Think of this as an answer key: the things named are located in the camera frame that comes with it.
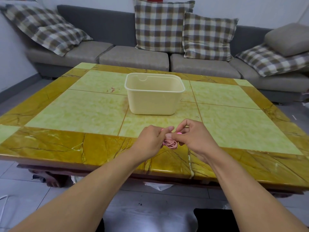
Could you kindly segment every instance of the forearm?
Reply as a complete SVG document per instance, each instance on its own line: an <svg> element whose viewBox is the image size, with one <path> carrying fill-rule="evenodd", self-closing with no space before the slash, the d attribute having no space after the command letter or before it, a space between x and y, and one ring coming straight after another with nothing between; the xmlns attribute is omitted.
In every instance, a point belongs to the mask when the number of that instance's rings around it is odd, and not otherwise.
<svg viewBox="0 0 309 232"><path fill-rule="evenodd" d="M121 153L10 231L95 231L110 201L140 163L131 150Z"/></svg>
<svg viewBox="0 0 309 232"><path fill-rule="evenodd" d="M240 231L308 231L226 152L220 149L207 161L231 205Z"/></svg>

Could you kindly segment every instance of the checkered pillow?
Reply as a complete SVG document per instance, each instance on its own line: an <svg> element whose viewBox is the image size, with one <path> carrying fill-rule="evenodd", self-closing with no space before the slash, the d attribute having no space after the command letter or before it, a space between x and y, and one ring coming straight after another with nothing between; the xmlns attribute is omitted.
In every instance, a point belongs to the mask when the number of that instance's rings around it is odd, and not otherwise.
<svg viewBox="0 0 309 232"><path fill-rule="evenodd" d="M183 21L184 58L230 61L230 41L238 19L207 18L186 13Z"/></svg>
<svg viewBox="0 0 309 232"><path fill-rule="evenodd" d="M185 12L195 1L148 2L134 0L137 49L183 53L182 26Z"/></svg>
<svg viewBox="0 0 309 232"><path fill-rule="evenodd" d="M236 58L247 63L264 77L296 71L309 66L309 51L284 57L265 43L237 54Z"/></svg>
<svg viewBox="0 0 309 232"><path fill-rule="evenodd" d="M2 12L32 40L60 56L83 40L93 40L56 11L27 5L7 5Z"/></svg>

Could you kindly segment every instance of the container rim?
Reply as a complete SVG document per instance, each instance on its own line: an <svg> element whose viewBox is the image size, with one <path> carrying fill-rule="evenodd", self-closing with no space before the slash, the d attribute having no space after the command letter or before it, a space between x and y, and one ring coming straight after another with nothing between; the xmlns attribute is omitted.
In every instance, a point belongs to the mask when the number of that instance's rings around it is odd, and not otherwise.
<svg viewBox="0 0 309 232"><path fill-rule="evenodd" d="M142 89L129 89L127 87L127 80L128 80L128 76L130 74L148 74L148 75L168 75L168 76L172 76L172 77L176 77L176 79L181 83L183 90L182 91L164 91L164 90L142 90ZM179 76L173 75L173 74L159 74L159 73L141 73L141 72L131 72L129 74L127 74L126 76L126 81L125 81L125 89L129 90L129 91L140 91L140 92L164 92L164 93L183 93L186 88L181 80L181 78Z"/></svg>

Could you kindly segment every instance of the plastic container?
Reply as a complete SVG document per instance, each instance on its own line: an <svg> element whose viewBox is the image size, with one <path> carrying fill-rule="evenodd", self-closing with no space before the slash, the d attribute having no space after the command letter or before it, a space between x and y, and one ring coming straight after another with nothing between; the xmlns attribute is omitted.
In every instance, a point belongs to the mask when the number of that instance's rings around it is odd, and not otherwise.
<svg viewBox="0 0 309 232"><path fill-rule="evenodd" d="M134 114L172 115L185 87L180 77L168 74L130 73L125 88Z"/></svg>

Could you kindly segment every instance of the yellow marble table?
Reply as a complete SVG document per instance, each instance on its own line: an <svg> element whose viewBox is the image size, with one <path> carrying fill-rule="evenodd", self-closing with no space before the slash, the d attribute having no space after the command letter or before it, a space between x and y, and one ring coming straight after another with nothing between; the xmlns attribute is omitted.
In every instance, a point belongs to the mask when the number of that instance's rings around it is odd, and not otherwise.
<svg viewBox="0 0 309 232"><path fill-rule="evenodd" d="M186 87L175 114L130 112L126 75L174 74ZM143 127L202 121L218 144L269 189L309 189L309 138L248 81L81 63L0 117L0 158L93 170L129 148ZM141 176L216 181L186 146L163 148Z"/></svg>

